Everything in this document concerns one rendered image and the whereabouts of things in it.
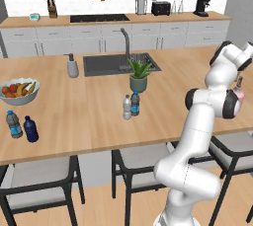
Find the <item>pink glass bottle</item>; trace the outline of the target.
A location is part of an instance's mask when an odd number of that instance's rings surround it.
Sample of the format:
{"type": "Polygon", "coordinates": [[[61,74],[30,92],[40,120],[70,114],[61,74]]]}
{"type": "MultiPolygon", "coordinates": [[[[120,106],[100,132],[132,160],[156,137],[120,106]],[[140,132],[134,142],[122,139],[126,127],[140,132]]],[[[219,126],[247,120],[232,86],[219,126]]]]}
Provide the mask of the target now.
{"type": "Polygon", "coordinates": [[[234,105],[237,109],[241,108],[244,98],[244,93],[241,91],[240,88],[234,87],[232,89],[232,100],[234,101],[234,105]]]}

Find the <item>white fruit bowl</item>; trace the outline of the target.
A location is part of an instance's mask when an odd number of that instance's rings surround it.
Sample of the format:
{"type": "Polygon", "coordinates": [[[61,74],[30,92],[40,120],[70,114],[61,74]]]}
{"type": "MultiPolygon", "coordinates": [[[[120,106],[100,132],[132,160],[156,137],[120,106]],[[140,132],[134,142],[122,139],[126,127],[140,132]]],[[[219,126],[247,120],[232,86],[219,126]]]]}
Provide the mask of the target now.
{"type": "Polygon", "coordinates": [[[2,85],[0,85],[0,99],[11,106],[23,106],[25,104],[30,103],[36,98],[39,89],[40,89],[40,82],[36,79],[32,79],[32,78],[12,79],[11,81],[4,82],[2,85]],[[17,97],[17,98],[6,98],[5,95],[2,93],[2,88],[4,86],[10,86],[11,84],[16,84],[16,83],[20,83],[20,84],[28,83],[27,89],[30,89],[32,86],[35,86],[35,87],[34,87],[34,90],[29,95],[17,97]]]}

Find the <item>grey base cupboard run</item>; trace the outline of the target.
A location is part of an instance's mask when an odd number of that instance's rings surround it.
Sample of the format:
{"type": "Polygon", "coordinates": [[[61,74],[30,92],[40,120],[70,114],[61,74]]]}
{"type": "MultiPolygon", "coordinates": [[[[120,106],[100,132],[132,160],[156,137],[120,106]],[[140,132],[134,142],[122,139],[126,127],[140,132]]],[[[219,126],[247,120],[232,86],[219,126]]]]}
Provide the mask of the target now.
{"type": "Polygon", "coordinates": [[[5,57],[47,56],[126,50],[218,45],[225,40],[229,22],[202,21],[108,26],[71,26],[2,29],[5,57]]]}

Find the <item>grey tap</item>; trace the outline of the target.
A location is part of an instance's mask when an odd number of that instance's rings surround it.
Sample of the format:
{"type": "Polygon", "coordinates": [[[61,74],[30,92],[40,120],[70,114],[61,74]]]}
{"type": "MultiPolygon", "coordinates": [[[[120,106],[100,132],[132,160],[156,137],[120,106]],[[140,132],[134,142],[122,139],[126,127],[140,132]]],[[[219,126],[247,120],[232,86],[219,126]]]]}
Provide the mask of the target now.
{"type": "Polygon", "coordinates": [[[125,63],[123,65],[120,65],[120,70],[127,69],[129,67],[128,61],[130,60],[130,53],[129,53],[129,37],[124,28],[121,28],[121,32],[125,36],[126,39],[126,58],[125,63]]]}

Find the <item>yellow banana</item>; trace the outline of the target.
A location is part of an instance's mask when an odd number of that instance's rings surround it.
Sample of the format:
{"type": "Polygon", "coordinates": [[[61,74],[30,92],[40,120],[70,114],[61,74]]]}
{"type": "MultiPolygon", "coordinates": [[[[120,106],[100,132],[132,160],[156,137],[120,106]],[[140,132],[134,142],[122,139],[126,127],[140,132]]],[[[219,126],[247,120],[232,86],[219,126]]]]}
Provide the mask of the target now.
{"type": "Polygon", "coordinates": [[[34,91],[35,86],[36,86],[36,83],[30,83],[30,82],[23,83],[17,89],[17,96],[18,97],[23,97],[23,96],[31,94],[34,91]]]}

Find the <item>wooden knife block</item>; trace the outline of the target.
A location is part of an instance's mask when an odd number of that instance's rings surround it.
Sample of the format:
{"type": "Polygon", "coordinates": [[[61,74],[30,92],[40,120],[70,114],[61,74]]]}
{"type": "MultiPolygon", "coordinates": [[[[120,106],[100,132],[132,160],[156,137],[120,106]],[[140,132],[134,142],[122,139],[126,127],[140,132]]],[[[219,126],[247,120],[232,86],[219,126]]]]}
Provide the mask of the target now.
{"type": "Polygon", "coordinates": [[[48,14],[51,18],[56,18],[57,17],[57,10],[56,6],[54,4],[53,0],[46,0],[47,1],[47,10],[48,14]]]}

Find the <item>plastic bottle blue label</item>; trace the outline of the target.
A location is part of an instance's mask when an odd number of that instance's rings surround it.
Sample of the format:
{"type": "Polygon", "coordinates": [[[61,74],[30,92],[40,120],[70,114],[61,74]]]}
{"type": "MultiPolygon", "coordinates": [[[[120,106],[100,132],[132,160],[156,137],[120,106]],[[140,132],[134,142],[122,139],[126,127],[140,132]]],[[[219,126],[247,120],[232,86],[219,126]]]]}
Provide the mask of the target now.
{"type": "Polygon", "coordinates": [[[13,111],[7,111],[6,122],[13,138],[20,138],[23,136],[23,130],[19,123],[19,119],[13,111]]]}

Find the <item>dark bottle blue label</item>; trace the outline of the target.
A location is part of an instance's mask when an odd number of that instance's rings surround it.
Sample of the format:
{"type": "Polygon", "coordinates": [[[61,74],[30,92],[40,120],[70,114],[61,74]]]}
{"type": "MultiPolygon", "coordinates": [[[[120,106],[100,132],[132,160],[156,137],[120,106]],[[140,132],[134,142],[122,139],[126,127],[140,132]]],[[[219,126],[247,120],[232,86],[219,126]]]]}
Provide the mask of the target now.
{"type": "Polygon", "coordinates": [[[139,94],[137,91],[134,91],[133,94],[131,95],[131,114],[134,116],[139,115],[139,94]]]}

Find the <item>grey soap dispenser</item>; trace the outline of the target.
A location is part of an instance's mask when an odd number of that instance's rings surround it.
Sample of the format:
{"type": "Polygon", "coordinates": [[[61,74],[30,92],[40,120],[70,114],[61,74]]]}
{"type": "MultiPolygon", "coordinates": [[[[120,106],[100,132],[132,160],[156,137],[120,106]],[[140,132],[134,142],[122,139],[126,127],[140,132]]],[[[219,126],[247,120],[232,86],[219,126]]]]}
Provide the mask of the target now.
{"type": "Polygon", "coordinates": [[[72,53],[68,54],[67,74],[70,78],[77,78],[79,76],[78,64],[72,53]]]}

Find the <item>green potted plant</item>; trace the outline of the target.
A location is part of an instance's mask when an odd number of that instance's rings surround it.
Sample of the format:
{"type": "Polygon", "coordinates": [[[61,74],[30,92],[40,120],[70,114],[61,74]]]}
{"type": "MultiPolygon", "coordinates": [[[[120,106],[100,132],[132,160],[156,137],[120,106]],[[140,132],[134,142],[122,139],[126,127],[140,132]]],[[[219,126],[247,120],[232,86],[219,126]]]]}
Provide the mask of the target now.
{"type": "Polygon", "coordinates": [[[139,60],[128,61],[132,73],[129,76],[129,86],[132,91],[142,93],[147,88],[147,76],[150,74],[151,63],[141,63],[139,60]]]}

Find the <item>black toaster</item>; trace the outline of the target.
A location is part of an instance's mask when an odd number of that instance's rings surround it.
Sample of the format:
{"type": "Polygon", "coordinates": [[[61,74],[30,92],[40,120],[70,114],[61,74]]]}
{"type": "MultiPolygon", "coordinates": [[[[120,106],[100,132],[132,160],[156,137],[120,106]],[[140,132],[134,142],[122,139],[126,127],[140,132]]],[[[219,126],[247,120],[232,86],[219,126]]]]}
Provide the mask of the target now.
{"type": "Polygon", "coordinates": [[[151,13],[154,16],[169,16],[171,10],[171,3],[167,1],[155,1],[151,6],[151,13]]]}

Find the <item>black stool grey seat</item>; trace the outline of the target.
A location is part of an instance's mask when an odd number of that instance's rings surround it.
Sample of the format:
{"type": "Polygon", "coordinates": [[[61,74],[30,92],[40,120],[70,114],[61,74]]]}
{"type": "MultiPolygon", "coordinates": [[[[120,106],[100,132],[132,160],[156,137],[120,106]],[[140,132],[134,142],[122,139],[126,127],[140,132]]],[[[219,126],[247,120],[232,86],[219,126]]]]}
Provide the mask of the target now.
{"type": "Polygon", "coordinates": [[[117,176],[126,185],[125,226],[130,225],[130,203],[133,193],[164,188],[153,176],[155,163],[172,153],[178,142],[116,149],[112,155],[112,198],[116,197],[117,176]]]}
{"type": "Polygon", "coordinates": [[[79,187],[85,203],[78,156],[60,157],[14,166],[9,188],[2,188],[9,166],[0,166],[0,208],[8,226],[17,226],[14,215],[66,205],[72,226],[77,225],[71,197],[72,184],[79,187]]]}
{"type": "Polygon", "coordinates": [[[214,226],[232,177],[253,173],[253,137],[248,132],[213,136],[209,155],[191,158],[189,163],[197,164],[208,161],[216,161],[221,167],[219,178],[224,179],[209,224],[209,226],[214,226]]]}

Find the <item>dark blue plastic bottle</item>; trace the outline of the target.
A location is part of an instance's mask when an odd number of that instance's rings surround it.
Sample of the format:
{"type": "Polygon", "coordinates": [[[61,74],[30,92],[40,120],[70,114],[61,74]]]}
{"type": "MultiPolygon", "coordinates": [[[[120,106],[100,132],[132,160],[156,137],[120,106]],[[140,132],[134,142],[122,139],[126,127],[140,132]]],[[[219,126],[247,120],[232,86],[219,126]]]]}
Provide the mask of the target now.
{"type": "Polygon", "coordinates": [[[24,129],[29,142],[36,142],[39,140],[36,123],[28,115],[25,116],[24,129]]]}

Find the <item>dark grey sink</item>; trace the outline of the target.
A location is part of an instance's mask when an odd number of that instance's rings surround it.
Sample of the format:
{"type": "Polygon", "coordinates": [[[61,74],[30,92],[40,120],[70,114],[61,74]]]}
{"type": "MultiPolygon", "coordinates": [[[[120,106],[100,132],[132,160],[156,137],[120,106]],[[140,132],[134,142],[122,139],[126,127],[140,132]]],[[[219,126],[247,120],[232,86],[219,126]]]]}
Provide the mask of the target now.
{"type": "MultiPolygon", "coordinates": [[[[132,53],[130,59],[132,61],[140,61],[141,64],[151,63],[149,71],[160,71],[160,67],[147,52],[132,53]]],[[[132,72],[124,54],[84,56],[83,65],[86,77],[128,74],[132,72]]]]}

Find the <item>black coffee machine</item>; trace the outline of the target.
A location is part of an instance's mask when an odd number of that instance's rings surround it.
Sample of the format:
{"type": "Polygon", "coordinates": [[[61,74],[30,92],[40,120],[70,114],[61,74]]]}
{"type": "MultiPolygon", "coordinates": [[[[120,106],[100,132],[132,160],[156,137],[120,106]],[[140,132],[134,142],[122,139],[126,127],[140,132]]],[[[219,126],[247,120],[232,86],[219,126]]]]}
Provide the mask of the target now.
{"type": "Polygon", "coordinates": [[[196,10],[194,14],[200,17],[207,17],[206,7],[210,4],[210,0],[197,0],[196,10]]]}

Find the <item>black hob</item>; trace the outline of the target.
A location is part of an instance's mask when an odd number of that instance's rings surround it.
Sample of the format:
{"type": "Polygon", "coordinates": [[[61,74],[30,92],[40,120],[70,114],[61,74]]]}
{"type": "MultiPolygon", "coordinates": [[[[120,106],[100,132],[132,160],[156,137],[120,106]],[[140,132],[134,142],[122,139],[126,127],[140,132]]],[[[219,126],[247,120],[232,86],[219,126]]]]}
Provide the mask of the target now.
{"type": "Polygon", "coordinates": [[[71,15],[70,23],[96,23],[129,21],[125,14],[71,15]]]}

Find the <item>clear plastic bottle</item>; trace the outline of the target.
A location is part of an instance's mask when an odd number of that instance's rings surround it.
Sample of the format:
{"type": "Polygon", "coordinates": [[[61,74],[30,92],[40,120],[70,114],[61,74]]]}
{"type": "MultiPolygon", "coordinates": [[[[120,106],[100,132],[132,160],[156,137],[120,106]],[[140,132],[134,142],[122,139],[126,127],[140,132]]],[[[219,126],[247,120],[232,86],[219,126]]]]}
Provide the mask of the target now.
{"type": "Polygon", "coordinates": [[[131,118],[131,99],[129,97],[129,95],[125,96],[125,99],[123,101],[123,118],[124,119],[130,119],[131,118]]]}

